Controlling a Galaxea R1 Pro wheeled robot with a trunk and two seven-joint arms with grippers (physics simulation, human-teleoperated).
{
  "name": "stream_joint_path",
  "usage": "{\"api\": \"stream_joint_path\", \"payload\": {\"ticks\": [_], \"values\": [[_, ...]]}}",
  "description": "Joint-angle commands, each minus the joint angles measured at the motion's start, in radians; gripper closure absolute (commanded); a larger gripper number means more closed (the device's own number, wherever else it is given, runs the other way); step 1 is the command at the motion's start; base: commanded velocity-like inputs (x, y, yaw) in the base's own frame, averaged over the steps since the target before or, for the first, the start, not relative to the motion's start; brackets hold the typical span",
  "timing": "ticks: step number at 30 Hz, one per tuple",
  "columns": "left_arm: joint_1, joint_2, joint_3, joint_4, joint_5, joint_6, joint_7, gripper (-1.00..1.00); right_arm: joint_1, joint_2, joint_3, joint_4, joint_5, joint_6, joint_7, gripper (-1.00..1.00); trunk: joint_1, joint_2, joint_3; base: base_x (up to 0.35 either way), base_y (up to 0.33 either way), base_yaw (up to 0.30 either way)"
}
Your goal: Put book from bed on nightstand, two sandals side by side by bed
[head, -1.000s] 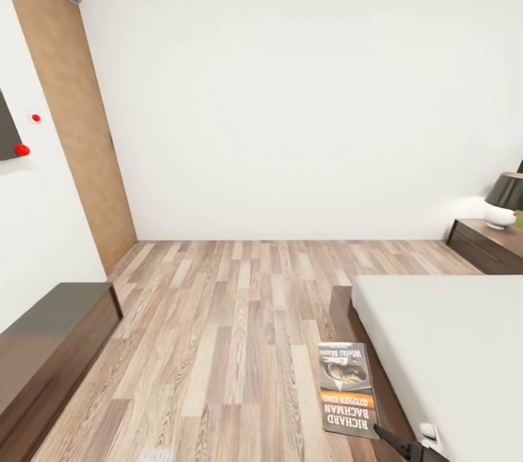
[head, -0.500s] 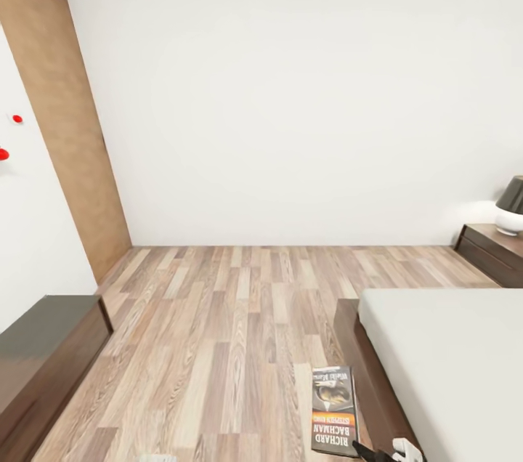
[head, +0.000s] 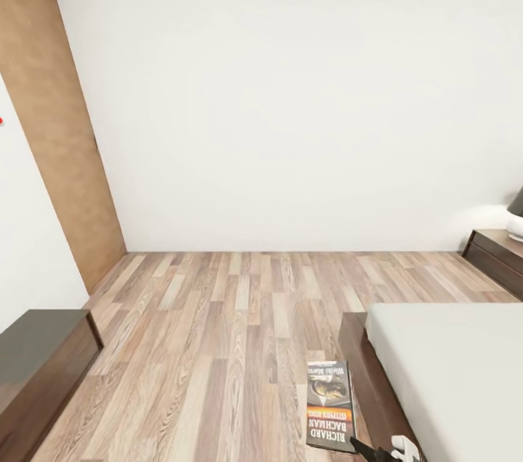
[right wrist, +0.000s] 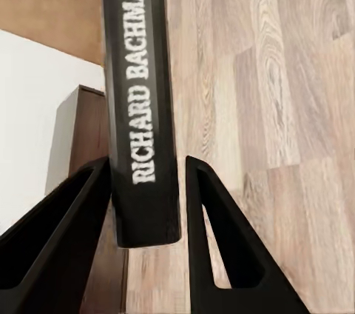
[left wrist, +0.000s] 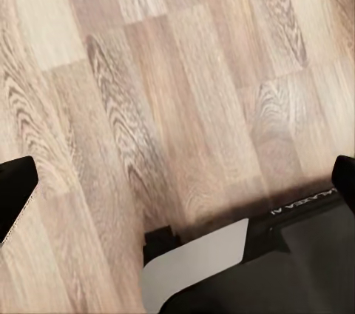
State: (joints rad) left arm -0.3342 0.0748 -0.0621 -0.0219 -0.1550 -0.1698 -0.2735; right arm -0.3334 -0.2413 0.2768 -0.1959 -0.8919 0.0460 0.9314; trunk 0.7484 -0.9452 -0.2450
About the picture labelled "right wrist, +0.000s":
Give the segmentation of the hardback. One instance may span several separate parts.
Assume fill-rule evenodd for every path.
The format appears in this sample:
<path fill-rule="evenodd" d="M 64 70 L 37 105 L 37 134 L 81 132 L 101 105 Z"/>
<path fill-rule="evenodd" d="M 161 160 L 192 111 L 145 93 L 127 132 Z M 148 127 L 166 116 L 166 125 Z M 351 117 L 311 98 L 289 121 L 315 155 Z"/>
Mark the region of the hardback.
<path fill-rule="evenodd" d="M 101 0 L 114 245 L 182 239 L 167 0 Z"/>

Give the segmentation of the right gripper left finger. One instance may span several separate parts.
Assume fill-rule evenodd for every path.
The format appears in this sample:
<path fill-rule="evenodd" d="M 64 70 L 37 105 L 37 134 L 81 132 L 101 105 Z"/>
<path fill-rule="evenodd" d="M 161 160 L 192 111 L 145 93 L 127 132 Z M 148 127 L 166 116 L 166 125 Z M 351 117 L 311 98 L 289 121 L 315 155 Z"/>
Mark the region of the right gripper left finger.
<path fill-rule="evenodd" d="M 79 313 L 110 196 L 105 156 L 0 235 L 0 314 Z"/>

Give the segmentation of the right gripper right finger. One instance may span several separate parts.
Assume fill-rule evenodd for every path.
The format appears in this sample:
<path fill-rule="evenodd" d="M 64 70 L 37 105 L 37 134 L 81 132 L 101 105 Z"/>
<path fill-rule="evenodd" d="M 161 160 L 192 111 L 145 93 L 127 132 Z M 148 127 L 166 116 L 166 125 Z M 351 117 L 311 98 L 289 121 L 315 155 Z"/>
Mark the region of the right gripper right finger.
<path fill-rule="evenodd" d="M 209 163 L 187 156 L 191 314 L 311 314 Z M 203 206 L 231 289 L 214 284 Z"/>

